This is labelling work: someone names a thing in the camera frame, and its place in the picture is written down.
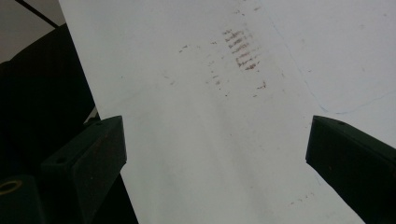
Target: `small hole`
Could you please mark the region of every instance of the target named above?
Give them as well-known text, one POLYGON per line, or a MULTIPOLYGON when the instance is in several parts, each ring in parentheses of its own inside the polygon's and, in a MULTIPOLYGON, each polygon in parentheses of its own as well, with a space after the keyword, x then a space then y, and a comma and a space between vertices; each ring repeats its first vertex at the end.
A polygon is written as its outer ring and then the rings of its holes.
POLYGON ((0 195, 8 194, 22 185, 20 180, 9 180, 8 182, 0 185, 0 195))
POLYGON ((66 162, 66 158, 64 158, 64 157, 61 157, 58 160, 56 160, 57 164, 62 164, 62 163, 65 163, 65 162, 66 162))

